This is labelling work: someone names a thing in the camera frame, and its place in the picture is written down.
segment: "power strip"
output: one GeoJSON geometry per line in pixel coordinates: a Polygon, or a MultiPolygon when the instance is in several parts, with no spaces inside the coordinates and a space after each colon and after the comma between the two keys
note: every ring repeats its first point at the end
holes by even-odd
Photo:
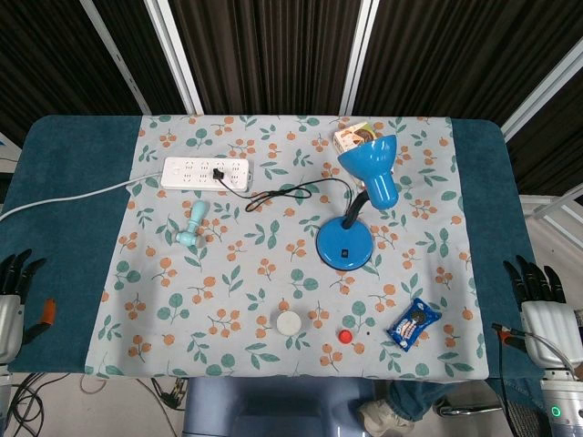
{"type": "Polygon", "coordinates": [[[238,158],[180,158],[164,160],[160,185],[166,189],[199,189],[223,191],[218,180],[212,178],[212,170],[225,174],[222,180],[233,191],[245,191],[249,182],[249,161],[238,158]]]}

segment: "blue package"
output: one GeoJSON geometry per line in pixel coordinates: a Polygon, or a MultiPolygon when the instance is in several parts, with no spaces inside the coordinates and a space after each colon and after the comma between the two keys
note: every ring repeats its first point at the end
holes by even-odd
{"type": "Polygon", "coordinates": [[[415,344],[419,334],[439,319],[441,312],[433,311],[425,302],[415,298],[409,310],[387,333],[407,352],[415,344]]]}

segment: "person's leg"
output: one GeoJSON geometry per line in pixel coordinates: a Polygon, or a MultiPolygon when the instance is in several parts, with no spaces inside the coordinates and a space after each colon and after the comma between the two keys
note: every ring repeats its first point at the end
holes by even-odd
{"type": "Polygon", "coordinates": [[[407,421],[420,421],[431,406],[457,387],[457,384],[435,382],[393,381],[389,386],[387,403],[407,421]]]}
{"type": "Polygon", "coordinates": [[[393,381],[386,400],[367,402],[358,409],[364,429],[373,437],[382,436],[388,431],[407,434],[435,401],[456,386],[457,384],[434,382],[393,381]]]}

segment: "white lid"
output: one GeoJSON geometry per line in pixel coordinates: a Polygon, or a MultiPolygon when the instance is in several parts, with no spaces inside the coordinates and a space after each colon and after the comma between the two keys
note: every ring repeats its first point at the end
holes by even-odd
{"type": "Polygon", "coordinates": [[[277,318],[277,330],[281,335],[290,337],[300,332],[302,320],[297,313],[293,311],[284,311],[277,318]]]}

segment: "shoe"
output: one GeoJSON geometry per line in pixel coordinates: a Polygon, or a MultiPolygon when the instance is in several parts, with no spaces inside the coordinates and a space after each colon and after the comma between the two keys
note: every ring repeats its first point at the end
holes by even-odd
{"type": "Polygon", "coordinates": [[[397,415],[385,400],[371,401],[358,409],[364,429],[373,437],[383,437],[386,432],[406,435],[413,430],[414,422],[397,415]]]}

